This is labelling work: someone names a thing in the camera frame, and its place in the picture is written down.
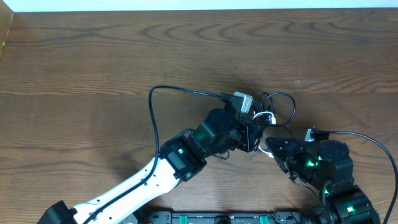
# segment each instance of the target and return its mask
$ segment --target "white wall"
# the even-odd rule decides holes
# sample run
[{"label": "white wall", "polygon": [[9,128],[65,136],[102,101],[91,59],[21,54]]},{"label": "white wall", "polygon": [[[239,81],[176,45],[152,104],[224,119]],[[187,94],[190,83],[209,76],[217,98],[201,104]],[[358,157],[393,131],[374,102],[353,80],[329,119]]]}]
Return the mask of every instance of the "white wall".
[{"label": "white wall", "polygon": [[14,12],[398,7],[398,0],[3,0]]}]

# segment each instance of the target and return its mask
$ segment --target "wooden table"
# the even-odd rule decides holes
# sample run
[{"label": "wooden table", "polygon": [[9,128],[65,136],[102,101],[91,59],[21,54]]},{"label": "wooden table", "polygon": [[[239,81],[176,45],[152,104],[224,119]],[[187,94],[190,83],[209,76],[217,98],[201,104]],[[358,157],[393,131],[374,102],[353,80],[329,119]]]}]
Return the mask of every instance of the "wooden table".
[{"label": "wooden table", "polygon": [[[36,223],[59,200],[85,202],[154,155],[151,86],[286,91],[296,138],[311,126],[368,134],[398,158],[398,9],[20,13],[0,61],[0,222]],[[292,105],[275,98],[277,119]],[[160,141],[222,106],[154,95]],[[267,136],[285,135],[268,129]],[[373,143],[349,144],[356,183],[381,218],[392,166]],[[176,211],[306,208],[314,197],[260,152],[208,158],[195,178],[150,202]],[[398,222],[398,208],[391,223]]]}]

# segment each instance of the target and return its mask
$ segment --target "robotic arm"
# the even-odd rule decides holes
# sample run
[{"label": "robotic arm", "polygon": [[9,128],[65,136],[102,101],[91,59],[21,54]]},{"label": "robotic arm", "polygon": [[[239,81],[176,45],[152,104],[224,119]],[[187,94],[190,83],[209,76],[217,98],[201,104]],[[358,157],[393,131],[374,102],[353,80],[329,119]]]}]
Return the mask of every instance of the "robotic arm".
[{"label": "robotic arm", "polygon": [[[149,95],[153,122],[151,94],[155,88],[162,87],[210,95],[173,86],[155,86]],[[229,155],[235,149],[244,152],[257,149],[266,127],[275,124],[274,114],[261,112],[252,97],[243,93],[212,96],[224,102],[224,108],[211,110],[196,130],[186,129],[165,142],[159,153],[137,174],[105,194],[71,209],[59,201],[43,214],[38,224],[119,223],[148,201],[190,180],[206,166],[207,157],[225,152]],[[256,115],[252,119],[241,117],[248,114],[251,107]],[[301,222],[380,223],[369,199],[358,186],[353,185],[353,161],[347,145],[327,141],[328,137],[328,132],[314,128],[308,130],[305,140],[266,139],[279,167],[289,173],[294,184],[299,185],[295,182],[299,178],[320,191],[319,196],[313,192],[320,206],[306,211]]]},{"label": "robotic arm", "polygon": [[[163,144],[159,158],[153,158],[138,173],[105,194],[70,210],[63,201],[56,203],[38,224],[119,223],[148,201],[190,180],[206,166],[205,158],[236,148],[253,151],[266,123],[240,117],[241,113],[249,112],[251,96],[238,92],[234,95],[222,93],[220,100],[225,102],[223,109],[211,110],[196,131],[188,129]],[[151,177],[134,188],[150,174],[156,159]]]}]

